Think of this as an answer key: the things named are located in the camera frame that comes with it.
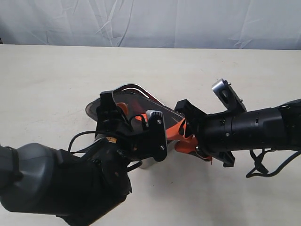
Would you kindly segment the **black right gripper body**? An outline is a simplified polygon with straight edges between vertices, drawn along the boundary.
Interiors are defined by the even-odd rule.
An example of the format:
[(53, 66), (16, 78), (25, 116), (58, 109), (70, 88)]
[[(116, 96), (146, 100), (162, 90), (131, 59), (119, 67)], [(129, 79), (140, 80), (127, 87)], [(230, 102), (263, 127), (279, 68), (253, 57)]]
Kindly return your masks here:
[(234, 167), (235, 157), (231, 151), (218, 151), (210, 146), (210, 138), (206, 137), (208, 114), (194, 106), (189, 100), (183, 99), (177, 102), (174, 110), (184, 115), (186, 119), (185, 137), (191, 140), (195, 137), (198, 141), (197, 150), (223, 163), (223, 167)]

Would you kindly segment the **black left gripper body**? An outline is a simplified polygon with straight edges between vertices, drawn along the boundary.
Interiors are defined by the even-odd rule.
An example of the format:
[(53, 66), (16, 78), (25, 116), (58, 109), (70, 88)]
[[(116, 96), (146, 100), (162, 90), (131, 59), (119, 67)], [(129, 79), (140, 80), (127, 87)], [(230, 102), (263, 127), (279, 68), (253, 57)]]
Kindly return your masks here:
[(132, 126), (124, 111), (117, 106), (113, 97), (113, 91), (100, 93), (100, 104), (96, 108), (96, 113), (95, 140), (108, 136), (130, 141), (129, 135), (132, 132)]

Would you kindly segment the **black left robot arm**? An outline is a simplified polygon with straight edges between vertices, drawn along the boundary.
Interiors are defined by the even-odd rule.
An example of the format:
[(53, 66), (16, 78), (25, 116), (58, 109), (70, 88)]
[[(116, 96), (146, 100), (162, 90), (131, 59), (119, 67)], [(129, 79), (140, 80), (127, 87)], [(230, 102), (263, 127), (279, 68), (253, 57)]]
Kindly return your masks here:
[(54, 215), (71, 226), (88, 226), (132, 192), (129, 172), (153, 151), (148, 113), (129, 111), (102, 92), (95, 109), (94, 141), (73, 152), (30, 143), (0, 148), (0, 203), (10, 212)]

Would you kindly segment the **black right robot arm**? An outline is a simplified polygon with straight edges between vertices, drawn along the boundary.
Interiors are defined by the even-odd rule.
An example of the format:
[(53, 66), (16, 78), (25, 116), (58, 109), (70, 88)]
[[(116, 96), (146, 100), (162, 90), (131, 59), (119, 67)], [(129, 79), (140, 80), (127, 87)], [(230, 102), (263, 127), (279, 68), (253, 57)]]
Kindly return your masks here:
[(166, 130), (168, 140), (176, 140), (178, 152), (205, 161), (217, 159), (233, 167), (233, 151), (301, 149), (301, 101), (254, 111), (224, 111), (206, 114), (188, 100), (179, 101), (176, 111), (184, 118)]

